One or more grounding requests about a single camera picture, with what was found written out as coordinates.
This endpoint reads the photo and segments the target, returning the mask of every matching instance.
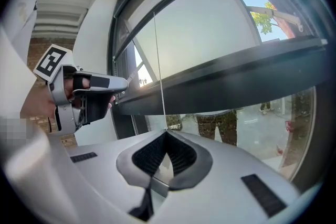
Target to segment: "window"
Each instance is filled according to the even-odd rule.
[[[265,10],[271,17],[255,15]],[[315,87],[328,77],[328,41],[303,2],[134,0],[117,21],[125,38],[114,43],[115,74],[136,76],[114,111],[132,117],[137,134],[200,135],[295,177],[312,136]],[[171,178],[167,156],[156,177]]]

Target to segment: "brick wall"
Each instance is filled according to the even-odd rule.
[[[56,44],[61,47],[72,50],[74,43],[75,43],[75,40],[69,39],[69,38],[32,38],[30,40],[29,51],[28,51],[28,61],[27,61],[28,68],[31,71],[35,68],[38,60],[42,57],[42,55],[45,53],[45,51],[49,48],[51,44]],[[45,81],[37,77],[34,87],[40,87],[43,85],[45,85]],[[30,120],[35,122],[37,125],[39,125],[46,133],[49,133],[48,118],[43,117],[43,116],[36,116],[36,117],[31,117]],[[53,120],[50,120],[50,121],[51,121],[51,130],[54,132],[57,130],[56,123]],[[64,136],[61,138],[61,140],[64,146],[76,146],[77,145],[75,136],[73,134]]]

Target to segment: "hand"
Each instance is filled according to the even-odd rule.
[[[83,79],[83,87],[85,89],[90,87],[90,81]],[[64,91],[68,99],[71,99],[73,91],[73,79],[64,80]],[[110,102],[115,100],[115,96],[112,96]],[[28,118],[32,116],[46,116],[51,119],[55,118],[55,103],[50,95],[48,86],[33,87],[22,107],[21,118]]]

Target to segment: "person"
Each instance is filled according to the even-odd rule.
[[[19,112],[21,118],[36,115],[54,118],[55,104],[47,86],[32,88],[36,77],[22,65],[22,62],[27,63],[37,8],[36,0],[9,0],[1,16],[0,67],[1,70],[6,70],[0,76],[0,93],[5,97],[1,100],[2,116],[17,117]],[[83,79],[82,83],[84,88],[90,87],[88,80]],[[67,97],[71,98],[72,80],[66,79],[64,86]]]
[[[236,110],[198,113],[196,118],[200,136],[214,140],[216,126],[218,126],[222,142],[237,146]]]
[[[262,115],[266,115],[267,111],[273,111],[274,109],[271,109],[271,102],[266,102],[266,103],[262,103],[259,109],[259,112]]]

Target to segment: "sky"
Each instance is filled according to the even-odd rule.
[[[268,2],[268,0],[243,0],[243,1],[245,2],[246,6],[255,6],[255,7],[265,7],[265,3]],[[276,24],[276,21],[272,19],[271,23]],[[282,31],[280,27],[272,26],[272,32],[267,33],[266,35],[261,33],[261,30],[262,30],[261,26],[258,26],[257,28],[259,30],[261,41],[268,41],[268,40],[277,39],[277,38],[279,38],[280,40],[287,39],[287,36],[285,35],[285,33]],[[136,48],[135,48],[135,61],[136,61],[136,66],[138,66],[142,61]],[[139,79],[142,79],[142,80],[147,79],[147,84],[152,82],[152,79],[145,65],[142,66],[138,74],[139,74]]]

